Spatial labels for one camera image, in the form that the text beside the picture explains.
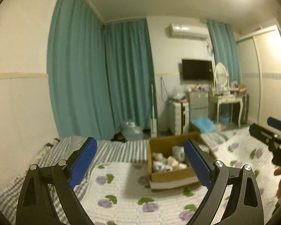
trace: blue gripper pad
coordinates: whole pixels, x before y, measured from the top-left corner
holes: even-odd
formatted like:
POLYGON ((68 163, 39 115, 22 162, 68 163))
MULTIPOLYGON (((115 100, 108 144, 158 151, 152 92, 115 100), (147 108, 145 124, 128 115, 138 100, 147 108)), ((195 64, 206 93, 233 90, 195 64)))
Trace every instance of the blue gripper pad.
POLYGON ((207 189, 211 188, 212 183, 210 180, 210 168, 189 139, 184 143, 184 153, 189 160, 192 169, 195 171, 201 185, 205 186, 207 189))
POLYGON ((83 177, 88 167, 90 166, 96 152, 97 141, 94 138, 88 138, 87 142, 85 142, 79 150, 72 153, 71 156, 78 156, 77 160, 71 167, 71 178, 69 180, 69 185, 72 189, 74 189, 76 185, 79 185, 83 180, 83 177))
POLYGON ((280 120, 275 119, 273 117, 269 117, 268 120, 267 120, 267 123, 268 123, 269 126, 271 126, 273 128, 276 128, 276 129, 281 131, 281 121, 280 120))

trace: human hand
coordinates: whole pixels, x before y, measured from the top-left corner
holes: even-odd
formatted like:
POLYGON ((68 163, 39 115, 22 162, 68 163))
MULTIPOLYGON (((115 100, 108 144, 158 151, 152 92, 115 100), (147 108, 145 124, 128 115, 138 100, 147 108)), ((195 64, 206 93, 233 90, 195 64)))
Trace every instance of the human hand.
MULTIPOLYGON (((274 171, 274 175, 275 175, 275 176, 281 175, 281 167, 278 167, 278 168, 274 171)), ((280 197, 281 197, 281 180, 280 180, 280 182, 279 182, 278 191, 277 191, 277 198, 279 199, 280 197)))

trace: silver screw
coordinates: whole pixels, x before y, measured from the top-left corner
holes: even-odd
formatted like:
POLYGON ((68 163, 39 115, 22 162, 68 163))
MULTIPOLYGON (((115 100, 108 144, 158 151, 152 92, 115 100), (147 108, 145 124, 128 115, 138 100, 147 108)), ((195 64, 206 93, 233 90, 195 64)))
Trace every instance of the silver screw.
POLYGON ((37 169, 37 165, 36 165, 36 164, 32 164, 32 165, 30 166, 30 170, 35 170, 35 169, 37 169))
POLYGON ((221 161, 216 161, 215 164, 216 164, 218 167, 224 166, 224 163, 222 163, 221 161))
POLYGON ((66 161, 66 160, 60 160, 60 161, 58 162, 58 164, 59 164, 60 166, 64 166, 64 165, 67 164, 67 161, 66 161))
POLYGON ((251 167, 249 165, 245 165, 244 166, 244 169, 246 169, 247 171, 250 171, 251 170, 251 167))

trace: curtain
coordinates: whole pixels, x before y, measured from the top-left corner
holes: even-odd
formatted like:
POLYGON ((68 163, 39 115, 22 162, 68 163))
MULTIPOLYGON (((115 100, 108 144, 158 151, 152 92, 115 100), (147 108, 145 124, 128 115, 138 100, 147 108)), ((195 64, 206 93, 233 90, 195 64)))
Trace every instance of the curtain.
POLYGON ((208 21, 207 26, 213 45, 215 63, 224 64, 229 72, 229 83, 233 80, 240 83, 239 57, 232 27, 214 21, 208 21))
POLYGON ((50 97, 61 137, 115 134, 102 23, 85 0, 57 0, 48 40, 50 97))
POLYGON ((151 84, 155 91, 155 83, 147 21, 105 25, 104 36, 116 131, 121 131, 126 121, 148 128, 152 109, 151 84))

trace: television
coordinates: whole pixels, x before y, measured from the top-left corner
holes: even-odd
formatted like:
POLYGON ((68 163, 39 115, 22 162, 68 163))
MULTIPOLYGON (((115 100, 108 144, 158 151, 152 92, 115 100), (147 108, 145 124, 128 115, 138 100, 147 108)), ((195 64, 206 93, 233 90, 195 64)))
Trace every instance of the television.
POLYGON ((212 62, 182 59, 182 77, 183 80, 213 81, 212 62))

